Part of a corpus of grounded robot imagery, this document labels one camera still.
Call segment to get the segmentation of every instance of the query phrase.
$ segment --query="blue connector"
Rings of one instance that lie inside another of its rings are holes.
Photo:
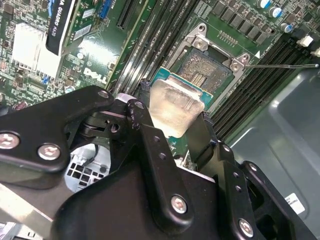
[[[101,9],[100,15],[99,15],[99,17],[101,19],[105,19],[106,18],[112,2],[113,2],[113,0],[105,0],[104,4],[102,6],[102,9]]]
[[[48,82],[49,82],[49,77],[45,76],[44,79],[42,80],[42,83],[43,84],[48,84]]]

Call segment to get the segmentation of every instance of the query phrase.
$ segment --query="screw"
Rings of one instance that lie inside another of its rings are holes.
[[[56,160],[60,156],[60,150],[53,144],[44,144],[38,149],[38,155],[43,160]]]
[[[227,152],[230,152],[230,148],[227,145],[223,145],[224,150],[226,150]]]
[[[232,64],[232,65],[231,65],[231,69],[232,69],[234,72],[238,72],[238,70],[239,70],[238,63]]]
[[[248,60],[249,59],[249,56],[246,54],[246,55],[243,55],[243,57],[242,57],[242,60],[244,60],[244,61],[246,61],[246,60]]]
[[[255,165],[253,165],[252,163],[249,163],[249,166],[253,171],[255,171],[255,172],[257,171],[257,167]]]
[[[105,99],[109,98],[109,94],[106,91],[101,90],[98,92],[98,94],[100,97],[103,97]]]
[[[136,101],[134,104],[140,109],[144,109],[145,108],[144,105],[139,101]]]
[[[20,139],[13,133],[0,134],[0,149],[13,149],[18,146]]]
[[[202,46],[203,46],[202,41],[201,40],[197,41],[195,46],[196,46],[197,49],[202,48]]]
[[[171,205],[172,205],[173,209],[179,214],[184,214],[187,211],[186,202],[179,196],[172,197]]]
[[[252,238],[254,236],[254,230],[252,229],[251,225],[244,219],[239,220],[239,226],[244,233],[249,238]]]

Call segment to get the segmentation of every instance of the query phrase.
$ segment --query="cable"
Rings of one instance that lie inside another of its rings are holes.
[[[98,155],[98,152],[99,152],[99,146],[97,144],[94,145],[94,151],[95,151],[94,152],[94,156],[89,158],[87,161],[85,161],[85,163],[82,164],[82,167],[88,166],[89,164],[91,164],[95,160],[95,158],[96,158],[96,156]]]
[[[278,64],[278,65],[246,65],[246,68],[252,69],[317,69],[319,64],[303,64],[303,65],[288,65],[288,64]]]

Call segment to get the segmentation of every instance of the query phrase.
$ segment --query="white connector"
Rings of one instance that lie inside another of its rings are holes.
[[[311,54],[313,56],[316,56],[316,57],[320,58],[320,47],[317,50],[312,51]]]
[[[301,40],[298,40],[296,43],[307,48],[313,42],[313,40],[314,39],[311,36],[306,35],[304,38],[302,38]]]

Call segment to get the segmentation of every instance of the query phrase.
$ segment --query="white heatsink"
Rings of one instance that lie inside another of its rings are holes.
[[[41,77],[57,78],[62,58],[46,48],[47,34],[26,24],[15,26],[12,61],[19,67],[36,72]]]

